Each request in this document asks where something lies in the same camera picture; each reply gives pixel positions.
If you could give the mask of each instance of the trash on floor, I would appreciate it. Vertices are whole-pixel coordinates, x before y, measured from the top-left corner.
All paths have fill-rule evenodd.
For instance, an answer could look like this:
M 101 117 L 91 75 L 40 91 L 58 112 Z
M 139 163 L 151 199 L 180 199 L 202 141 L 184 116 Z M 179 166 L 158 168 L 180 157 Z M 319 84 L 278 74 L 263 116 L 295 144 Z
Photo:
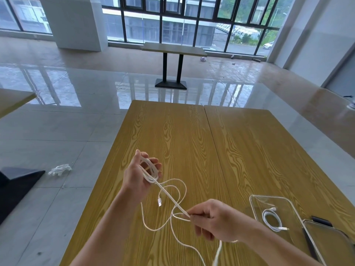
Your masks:
M 59 165 L 59 166 L 53 168 L 48 174 L 49 175 L 56 175 L 57 174 L 58 176 L 61 176 L 65 170 L 71 171 L 71 167 L 69 166 L 69 164 Z

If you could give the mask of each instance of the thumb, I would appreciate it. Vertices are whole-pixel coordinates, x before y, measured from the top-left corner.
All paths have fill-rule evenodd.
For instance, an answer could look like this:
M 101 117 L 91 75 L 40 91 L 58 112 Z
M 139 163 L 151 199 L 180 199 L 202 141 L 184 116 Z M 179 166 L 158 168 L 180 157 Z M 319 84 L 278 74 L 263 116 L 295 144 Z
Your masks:
M 131 160 L 131 164 L 140 164 L 141 163 L 141 152 L 139 151 L 139 149 L 136 150 L 132 160 Z
M 211 219 L 208 217 L 192 214 L 190 215 L 190 221 L 200 228 L 206 229 L 208 231 L 211 229 Z

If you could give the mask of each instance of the white cable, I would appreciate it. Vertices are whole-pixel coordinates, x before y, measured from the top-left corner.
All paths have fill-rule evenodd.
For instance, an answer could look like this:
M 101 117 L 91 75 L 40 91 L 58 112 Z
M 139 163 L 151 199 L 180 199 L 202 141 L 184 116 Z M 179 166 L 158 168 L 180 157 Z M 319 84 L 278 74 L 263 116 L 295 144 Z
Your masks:
M 171 219 L 172 216 L 173 216 L 174 218 L 176 218 L 176 219 L 180 219 L 180 220 L 184 220 L 184 221 L 190 221 L 190 220 L 188 220 L 188 219 L 183 219 L 183 218 L 181 218 L 181 217 L 176 216 L 176 215 L 180 215 L 180 214 L 185 214 L 186 216 L 190 217 L 189 214 L 188 214 L 184 209 L 182 209 L 182 207 L 180 206 L 180 203 L 181 203 L 181 202 L 183 201 L 183 199 L 185 198 L 186 192 L 187 192 L 187 188 L 186 188 L 185 183 L 184 183 L 181 179 L 177 179 L 177 178 L 172 178 L 172 179 L 169 179 L 169 180 L 164 181 L 164 182 L 162 182 L 162 183 L 158 183 L 158 181 L 157 181 L 158 178 L 159 178 L 159 177 L 158 177 L 158 170 L 157 170 L 157 168 L 155 167 L 155 165 L 154 165 L 149 159 L 144 158 L 144 157 L 141 157 L 141 161 L 145 162 L 145 163 L 148 165 L 148 167 L 150 168 L 151 173 L 152 173 L 151 175 L 149 175 L 149 174 L 147 173 L 147 171 L 141 166 L 141 169 L 142 169 L 144 178 L 145 178 L 149 183 L 157 184 L 158 187 L 160 188 L 160 192 L 159 192 L 159 194 L 158 194 L 158 204 L 159 204 L 159 206 L 161 205 L 160 193 L 161 193 L 162 191 L 163 191 L 163 192 L 173 201 L 173 203 L 175 204 L 175 206 L 174 206 L 173 209 L 171 210 L 170 217 L 167 219 L 167 221 L 166 221 L 160 228 L 158 228 L 158 229 L 151 229 L 151 228 L 149 228 L 149 227 L 146 225 L 146 223 L 145 223 L 145 221 L 144 221 L 143 204 L 141 203 L 142 219 L 143 219 L 143 224 L 144 224 L 144 226 L 145 226 L 148 230 L 150 230 L 150 231 L 152 231 L 152 232 L 156 232 L 156 231 L 162 229 L 162 228 L 168 223 L 168 221 L 170 220 L 171 231 L 173 232 L 173 235 L 174 235 L 176 241 L 177 241 L 180 245 L 183 245 L 183 246 L 186 246 L 186 247 L 189 247 L 189 248 L 192 248 L 193 250 L 195 250 L 195 251 L 197 252 L 197 254 L 199 255 L 199 257 L 201 258 L 203 265 L 206 266 L 206 264 L 205 264 L 205 262 L 204 262 L 204 260 L 203 260 L 203 258 L 202 258 L 202 256 L 201 256 L 200 252 L 199 252 L 195 247 L 180 242 L 179 239 L 176 237 L 175 232 L 174 232 L 174 229 L 173 229 L 173 223 L 172 223 L 172 221 L 171 221 L 171 220 L 172 220 L 172 219 Z M 179 189 L 178 189 L 176 186 L 174 186 L 174 185 L 167 185 L 167 186 L 164 186 L 164 187 L 162 186 L 163 184 L 165 184 L 165 183 L 167 183 L 167 182 L 169 182 L 169 181 L 172 181 L 172 180 L 181 181 L 181 182 L 184 184 L 184 186 L 185 186 L 185 194 L 184 194 L 184 196 L 182 197 L 181 200 L 180 200 L 180 195 L 181 195 L 181 194 L 180 194 L 180 191 L 179 191 Z M 174 187 L 174 188 L 176 188 L 176 189 L 178 190 L 179 198 L 178 198 L 177 201 L 175 201 L 174 198 L 171 197 L 171 195 L 166 191 L 165 188 L 167 188 L 167 187 Z M 174 214 L 174 209 L 175 209 L 176 207 L 179 208 L 182 213 L 176 213 L 176 214 Z M 217 266 L 217 265 L 218 265 L 218 257 L 219 257 L 219 254 L 220 254 L 220 252 L 221 252 L 221 249 L 222 249 L 222 241 L 219 241 L 219 247 L 218 247 L 218 249 L 217 249 L 217 253 L 216 253 L 216 256 L 215 256 L 215 258 L 214 258 L 214 261 L 213 261 L 212 266 Z
M 269 224 L 269 222 L 266 220 L 266 217 L 267 216 L 273 216 L 277 222 L 279 223 L 279 226 L 278 227 L 273 227 Z M 286 231 L 288 230 L 288 228 L 285 228 L 285 227 L 282 227 L 282 222 L 281 222 L 281 219 L 280 217 L 276 214 L 276 208 L 275 207 L 272 207 L 272 208 L 269 208 L 269 209 L 265 209 L 262 213 L 262 218 L 263 218 L 263 221 L 264 223 L 266 224 L 266 226 L 268 226 L 270 229 L 272 229 L 274 232 L 280 232 L 280 231 Z

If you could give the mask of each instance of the white cord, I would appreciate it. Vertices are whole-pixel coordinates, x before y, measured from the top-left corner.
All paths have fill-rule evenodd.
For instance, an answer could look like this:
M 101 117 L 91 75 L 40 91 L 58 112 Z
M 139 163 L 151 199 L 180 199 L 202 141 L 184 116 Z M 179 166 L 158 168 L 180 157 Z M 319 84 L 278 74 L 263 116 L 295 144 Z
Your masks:
M 144 226 L 145 226 L 148 230 L 150 230 L 150 231 L 152 231 L 152 232 L 156 232 L 156 231 L 162 229 L 162 228 L 168 223 L 168 221 L 170 220 L 171 231 L 173 232 L 173 235 L 174 235 L 176 241 L 177 241 L 180 245 L 183 245 L 183 246 L 186 246 L 186 247 L 189 247 L 189 248 L 192 248 L 193 250 L 195 250 L 195 251 L 197 252 L 197 254 L 199 255 L 199 257 L 201 258 L 203 265 L 206 266 L 206 264 L 205 264 L 205 262 L 204 262 L 204 260 L 203 260 L 203 258 L 202 258 L 202 256 L 201 256 L 200 252 L 199 252 L 195 247 L 180 242 L 179 239 L 176 237 L 175 232 L 174 232 L 174 229 L 173 229 L 173 223 L 172 223 L 172 221 L 171 221 L 171 220 L 172 220 L 172 218 L 171 218 L 172 216 L 173 216 L 174 218 L 176 218 L 176 219 L 180 219 L 180 220 L 184 220 L 184 221 L 190 221 L 190 220 L 188 220 L 188 219 L 183 219 L 183 218 L 181 218 L 181 217 L 176 216 L 176 215 L 180 215 L 180 214 L 185 214 L 186 216 L 190 217 L 189 214 L 188 214 L 184 209 L 182 209 L 182 207 L 180 206 L 180 203 L 181 203 L 181 202 L 183 201 L 183 199 L 185 198 L 186 192 L 187 192 L 187 188 L 186 188 L 185 183 L 184 183 L 182 180 L 177 179 L 177 178 L 172 178 L 172 179 L 169 179 L 169 180 L 164 181 L 164 182 L 162 182 L 162 183 L 158 183 L 158 181 L 157 181 L 157 180 L 158 180 L 158 170 L 157 170 L 157 168 L 155 167 L 155 165 L 154 165 L 149 159 L 144 158 L 144 157 L 141 157 L 141 161 L 145 162 L 145 163 L 148 165 L 148 167 L 150 168 L 151 173 L 152 173 L 151 175 L 149 175 L 149 174 L 147 173 L 147 171 L 141 166 L 141 169 L 142 169 L 144 178 L 145 178 L 149 183 L 157 184 L 158 187 L 160 188 L 160 191 L 159 191 L 159 194 L 158 194 L 158 204 L 159 204 L 159 206 L 161 206 L 161 203 L 162 203 L 161 198 L 160 198 L 160 192 L 162 192 L 162 191 L 163 191 L 163 192 L 173 201 L 173 203 L 175 204 L 175 206 L 174 206 L 173 209 L 171 210 L 170 217 L 167 219 L 167 221 L 166 221 L 160 228 L 158 228 L 158 229 L 151 229 L 151 228 L 149 228 L 149 227 L 146 225 L 146 223 L 145 223 L 145 221 L 144 221 L 143 204 L 141 203 L 142 219 L 143 219 L 143 224 L 144 224 Z M 185 186 L 185 194 L 184 194 L 184 196 L 182 197 L 181 200 L 180 200 L 180 196 L 181 196 L 180 191 L 179 191 L 179 189 L 178 189 L 176 186 L 174 186 L 174 185 L 167 185 L 167 186 L 164 186 L 164 187 L 162 186 L 163 184 L 165 184 L 165 183 L 167 183 L 167 182 L 169 182 L 169 181 L 172 181 L 172 180 L 181 181 L 181 182 L 184 184 L 184 186 Z M 177 201 L 175 201 L 174 198 L 171 197 L 171 195 L 166 191 L 165 188 L 167 188 L 167 187 L 174 187 L 174 188 L 177 189 L 177 191 L 178 191 L 178 193 L 179 193 L 179 198 L 178 198 Z M 182 213 L 176 213 L 176 214 L 174 214 L 174 209 L 175 209 L 176 207 L 179 208 Z M 218 249 L 217 249 L 217 253 L 216 253 L 216 256 L 215 256 L 215 258 L 214 258 L 214 261 L 213 261 L 212 266 L 217 266 L 217 265 L 218 265 L 218 257 L 219 257 L 219 254 L 220 254 L 220 252 L 221 252 L 221 249 L 222 249 L 222 241 L 219 241 L 219 247 L 218 247 Z
M 273 216 L 277 222 L 279 223 L 279 226 L 278 227 L 273 227 L 269 224 L 269 222 L 266 220 L 266 217 L 267 216 Z M 276 214 L 276 208 L 275 207 L 272 207 L 272 208 L 269 208 L 269 209 L 265 209 L 262 213 L 262 218 L 263 218 L 263 221 L 264 223 L 266 224 L 266 226 L 268 226 L 270 229 L 272 229 L 274 232 L 280 232 L 280 231 L 286 231 L 288 230 L 288 228 L 285 228 L 285 227 L 282 227 L 282 222 L 281 222 L 281 219 L 280 217 Z

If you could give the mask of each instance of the black metal table base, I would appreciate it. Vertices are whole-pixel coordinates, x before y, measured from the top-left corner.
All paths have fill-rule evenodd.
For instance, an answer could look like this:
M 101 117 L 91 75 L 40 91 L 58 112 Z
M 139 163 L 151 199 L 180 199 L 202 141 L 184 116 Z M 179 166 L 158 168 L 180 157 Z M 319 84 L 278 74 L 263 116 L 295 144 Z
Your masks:
M 176 76 L 176 81 L 166 80 L 166 67 L 168 62 L 168 53 L 163 53 L 163 79 L 157 79 L 155 86 L 157 88 L 169 88 L 169 89 L 181 89 L 186 90 L 186 81 L 180 81 L 181 71 L 182 71 L 182 61 L 184 60 L 184 55 L 179 55 L 179 65 L 178 65 L 178 74 Z
M 166 80 L 165 82 L 162 79 L 157 79 L 155 82 L 157 88 L 168 88 L 168 89 L 180 89 L 186 90 L 186 81 L 180 81 L 180 83 L 175 80 Z
M 45 171 L 4 167 L 0 171 L 0 224 Z

